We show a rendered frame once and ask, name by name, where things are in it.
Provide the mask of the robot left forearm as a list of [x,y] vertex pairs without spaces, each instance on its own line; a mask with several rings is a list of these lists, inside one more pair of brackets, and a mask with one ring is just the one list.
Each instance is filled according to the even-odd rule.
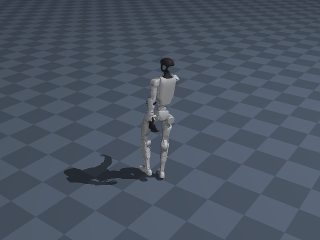
[[154,108],[155,108],[155,106],[153,105],[153,100],[151,98],[148,98],[147,104],[148,104],[147,120],[149,122],[152,122],[152,117],[154,118]]

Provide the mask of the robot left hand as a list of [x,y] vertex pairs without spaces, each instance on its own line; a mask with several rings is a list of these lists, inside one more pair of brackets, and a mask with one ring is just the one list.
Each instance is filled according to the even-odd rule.
[[149,121],[149,126],[148,128],[151,129],[152,132],[159,132],[159,130],[157,130],[156,125],[154,124],[154,118],[151,118],[152,121]]

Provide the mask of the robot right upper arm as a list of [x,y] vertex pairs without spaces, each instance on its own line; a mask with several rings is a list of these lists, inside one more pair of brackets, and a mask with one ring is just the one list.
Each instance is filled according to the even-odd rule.
[[175,85],[176,85],[180,81],[180,79],[176,75],[173,75],[173,76],[175,76],[175,78],[176,78],[176,83],[175,83]]

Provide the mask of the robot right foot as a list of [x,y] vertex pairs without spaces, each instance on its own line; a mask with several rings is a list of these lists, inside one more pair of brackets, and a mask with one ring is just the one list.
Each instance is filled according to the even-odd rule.
[[159,174],[160,178],[164,178],[165,177],[165,172],[163,172],[163,170],[160,172],[160,168],[157,170],[157,173]]

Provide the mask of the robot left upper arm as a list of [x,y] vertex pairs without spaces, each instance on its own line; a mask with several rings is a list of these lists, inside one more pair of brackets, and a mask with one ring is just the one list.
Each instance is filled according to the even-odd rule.
[[150,81],[150,98],[153,104],[156,102],[157,88],[160,85],[160,80],[160,78],[154,78]]

